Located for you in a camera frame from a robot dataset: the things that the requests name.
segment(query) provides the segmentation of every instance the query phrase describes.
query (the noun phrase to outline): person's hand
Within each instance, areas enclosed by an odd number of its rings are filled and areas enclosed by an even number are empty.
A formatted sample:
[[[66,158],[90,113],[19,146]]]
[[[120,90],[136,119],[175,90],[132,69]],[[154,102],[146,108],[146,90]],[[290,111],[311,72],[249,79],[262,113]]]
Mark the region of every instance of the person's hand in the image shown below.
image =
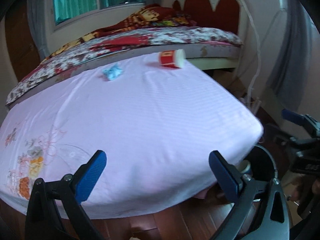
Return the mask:
[[[291,183],[296,186],[296,188],[291,193],[291,201],[299,201],[304,193],[308,192],[310,184],[314,180],[313,176],[302,175],[296,177]],[[320,178],[316,179],[312,184],[312,193],[315,195],[320,195]]]

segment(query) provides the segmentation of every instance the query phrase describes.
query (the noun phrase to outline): crumpled blue tissue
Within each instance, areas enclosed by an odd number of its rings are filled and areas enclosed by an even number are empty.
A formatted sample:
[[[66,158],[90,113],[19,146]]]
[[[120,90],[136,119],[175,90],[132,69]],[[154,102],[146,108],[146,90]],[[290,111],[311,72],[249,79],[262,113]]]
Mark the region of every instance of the crumpled blue tissue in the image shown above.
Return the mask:
[[[119,68],[118,64],[115,64],[111,68],[103,69],[102,73],[109,79],[109,80],[114,80],[118,76],[122,74],[123,70]]]

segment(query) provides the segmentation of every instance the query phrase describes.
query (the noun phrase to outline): wooden floor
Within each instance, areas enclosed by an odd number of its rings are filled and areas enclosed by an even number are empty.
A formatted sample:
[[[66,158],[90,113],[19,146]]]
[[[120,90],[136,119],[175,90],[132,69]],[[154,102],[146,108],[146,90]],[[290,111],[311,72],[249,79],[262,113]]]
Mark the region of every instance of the wooden floor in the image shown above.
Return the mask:
[[[273,122],[262,108],[259,110],[257,117],[262,124]],[[289,165],[283,149],[272,141],[265,141],[262,145],[274,156],[279,169],[279,177],[281,178]],[[136,237],[141,240],[209,239],[232,208],[232,204],[227,203],[224,198],[217,198],[218,191],[219,187],[215,186],[208,192],[204,200],[191,198],[155,214],[120,219],[93,220],[93,223],[103,237],[110,240],[129,240],[130,237]],[[246,222],[239,232],[240,235],[243,235],[248,230],[256,208],[257,203],[254,203]],[[0,200],[0,216],[15,232],[17,239],[24,239],[24,215]],[[63,223],[68,233],[77,238],[69,220],[64,220]]]

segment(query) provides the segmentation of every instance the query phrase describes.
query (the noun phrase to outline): white cable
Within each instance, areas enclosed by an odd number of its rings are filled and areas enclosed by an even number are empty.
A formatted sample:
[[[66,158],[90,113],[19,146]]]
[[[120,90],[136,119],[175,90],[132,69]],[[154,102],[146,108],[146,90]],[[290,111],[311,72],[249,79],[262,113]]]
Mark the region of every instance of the white cable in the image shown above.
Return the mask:
[[[252,87],[257,79],[257,77],[259,76],[260,74],[260,71],[261,71],[261,43],[260,43],[260,37],[259,37],[259,34],[258,34],[258,31],[257,31],[257,28],[256,26],[254,25],[254,22],[253,22],[253,18],[252,18],[252,15],[247,7],[247,4],[245,3],[244,0],[240,0],[243,7],[244,7],[244,10],[246,11],[248,17],[249,17],[249,20],[250,20],[250,24],[251,24],[251,27],[254,31],[254,34],[256,36],[256,40],[257,40],[257,57],[258,57],[258,67],[257,67],[257,71],[255,73],[255,75],[253,76],[250,84],[249,84],[249,87],[248,87],[248,93],[247,93],[247,107],[249,109],[251,109],[251,91],[252,91]]]

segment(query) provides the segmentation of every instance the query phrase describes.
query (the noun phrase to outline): bed frame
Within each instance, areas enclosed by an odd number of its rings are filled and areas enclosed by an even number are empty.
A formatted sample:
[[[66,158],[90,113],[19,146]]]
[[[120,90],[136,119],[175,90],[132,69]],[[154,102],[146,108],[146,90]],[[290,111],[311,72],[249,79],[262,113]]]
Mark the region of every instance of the bed frame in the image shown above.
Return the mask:
[[[191,15],[200,27],[213,27],[237,34],[244,41],[247,29],[247,16],[238,0],[175,0],[172,7]],[[101,56],[66,70],[32,88],[16,101],[8,104],[11,109],[16,104],[38,92],[79,73],[111,64],[120,60],[165,50],[184,49],[186,58],[201,70],[237,68],[240,61],[241,47],[214,44],[174,44],[131,49]]]

